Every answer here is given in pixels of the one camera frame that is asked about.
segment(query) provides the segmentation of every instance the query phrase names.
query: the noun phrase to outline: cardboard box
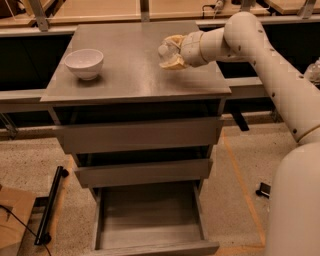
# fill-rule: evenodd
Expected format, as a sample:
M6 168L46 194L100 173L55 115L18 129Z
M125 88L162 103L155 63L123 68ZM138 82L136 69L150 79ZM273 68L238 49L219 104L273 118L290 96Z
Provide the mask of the cardboard box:
M35 194L0 185L0 204L11 210L26 225L31 216ZM26 228L0 208L0 256L17 255Z

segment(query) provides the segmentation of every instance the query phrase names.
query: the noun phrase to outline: drawer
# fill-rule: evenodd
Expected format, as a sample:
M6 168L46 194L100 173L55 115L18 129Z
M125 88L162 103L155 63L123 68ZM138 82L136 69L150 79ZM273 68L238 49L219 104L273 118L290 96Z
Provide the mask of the drawer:
M57 126L66 154L118 152L215 144L219 117Z
M98 190L95 255L209 255L208 240L193 182L101 188Z
M209 177L211 167L212 161L210 159L197 159L80 167L75 170L75 174L83 188L98 188L202 180Z

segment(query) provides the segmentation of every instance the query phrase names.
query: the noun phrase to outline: speckled floor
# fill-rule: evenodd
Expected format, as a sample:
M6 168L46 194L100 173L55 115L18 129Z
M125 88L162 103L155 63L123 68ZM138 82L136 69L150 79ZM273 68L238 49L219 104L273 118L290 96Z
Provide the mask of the speckled floor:
M241 132L232 122L223 128L214 148L214 165L204 182L200 201L212 241L220 242L216 255L262 256L269 201L257 197L260 182L271 184L281 159L296 147L283 123L271 118L250 121ZM65 155L50 127L20 129L14 140L0 130L0 183L3 186L47 196L58 165L70 171L63 179L50 223L52 255L94 255L91 251L95 202L72 173L73 161ZM29 227L36 232L41 216L33 214ZM47 255L26 233L19 255Z

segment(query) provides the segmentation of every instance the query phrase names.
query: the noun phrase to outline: black stand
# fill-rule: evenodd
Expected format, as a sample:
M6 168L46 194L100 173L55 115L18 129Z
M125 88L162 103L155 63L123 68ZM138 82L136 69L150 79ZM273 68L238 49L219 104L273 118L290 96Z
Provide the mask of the black stand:
M56 170L56 175L54 176L50 194L48 197L37 197L34 207L45 206L44 213L42 215L42 219L40 222L40 226L38 229L38 233L36 236L36 240L34 242L35 245L43 245L48 244L51 241L51 236L49 232L47 232L48 222L51 215L52 206L57 195L57 190L59 187L59 182L61 177L67 177L69 175L68 171L64 169L62 166L58 166Z

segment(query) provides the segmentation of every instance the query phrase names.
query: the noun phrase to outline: open drawer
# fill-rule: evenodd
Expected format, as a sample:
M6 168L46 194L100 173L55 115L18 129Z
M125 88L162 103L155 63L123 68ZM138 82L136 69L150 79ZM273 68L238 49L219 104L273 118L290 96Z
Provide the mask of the open drawer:
M210 255L194 182L101 188L93 247L97 255Z

